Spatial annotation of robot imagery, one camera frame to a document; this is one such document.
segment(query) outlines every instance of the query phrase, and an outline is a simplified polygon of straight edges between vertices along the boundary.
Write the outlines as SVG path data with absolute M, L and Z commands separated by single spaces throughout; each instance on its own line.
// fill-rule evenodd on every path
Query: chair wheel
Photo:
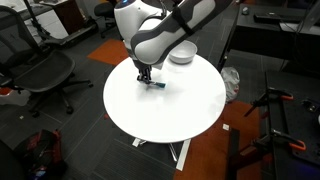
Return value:
M 73 108 L 72 107 L 67 107 L 67 114 L 72 114 L 73 113 Z
M 39 113 L 39 111 L 33 111 L 33 112 L 31 112 L 31 115 L 32 115 L 32 117 L 36 118 L 36 117 L 39 117 L 40 113 Z

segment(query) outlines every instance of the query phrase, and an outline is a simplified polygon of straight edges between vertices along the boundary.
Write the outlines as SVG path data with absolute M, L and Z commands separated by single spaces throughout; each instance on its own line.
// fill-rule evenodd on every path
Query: chair armrest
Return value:
M 12 78 L 0 76 L 0 87 L 8 87 L 12 83 L 12 81 Z

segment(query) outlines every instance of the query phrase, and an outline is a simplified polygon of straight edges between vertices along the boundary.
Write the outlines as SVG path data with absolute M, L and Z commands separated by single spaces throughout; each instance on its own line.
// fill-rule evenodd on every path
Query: white plastic bag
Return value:
M 21 93 L 18 93 L 17 90 L 11 90 L 8 94 L 0 94 L 0 105 L 24 106 L 27 104 L 30 95 L 31 93 L 27 90 L 21 90 Z
M 221 76 L 226 86 L 226 103 L 236 99 L 239 92 L 240 77 L 238 71 L 233 67 L 225 67 L 221 71 Z

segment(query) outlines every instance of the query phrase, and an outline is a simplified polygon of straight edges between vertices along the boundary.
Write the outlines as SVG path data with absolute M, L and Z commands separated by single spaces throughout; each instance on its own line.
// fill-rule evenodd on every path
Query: white bowl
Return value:
M 183 41 L 169 52 L 169 59 L 177 64 L 186 64 L 193 60 L 197 46 L 190 41 Z

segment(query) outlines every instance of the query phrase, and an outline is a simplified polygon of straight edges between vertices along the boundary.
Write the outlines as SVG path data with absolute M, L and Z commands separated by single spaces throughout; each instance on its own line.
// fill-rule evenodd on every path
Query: black stand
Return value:
M 228 169 L 237 172 L 238 169 L 262 160 L 263 156 L 271 152 L 270 136 L 253 140 L 249 145 L 229 157 Z
M 39 36 L 41 37 L 42 40 L 46 40 L 50 38 L 50 33 L 48 31 L 46 31 L 44 28 L 41 27 L 41 24 L 39 24 L 36 16 L 34 15 L 33 11 L 32 11 L 32 7 L 30 6 L 28 0 L 23 0 L 24 4 L 26 5 L 29 14 L 31 16 L 31 22 L 32 25 L 37 29 L 37 32 L 39 34 Z
M 231 129 L 229 137 L 229 148 L 228 148 L 228 164 L 226 171 L 226 180 L 236 180 L 237 179 L 237 170 L 229 168 L 230 157 L 238 152 L 239 149 L 239 140 L 240 140 L 240 131 L 237 129 Z

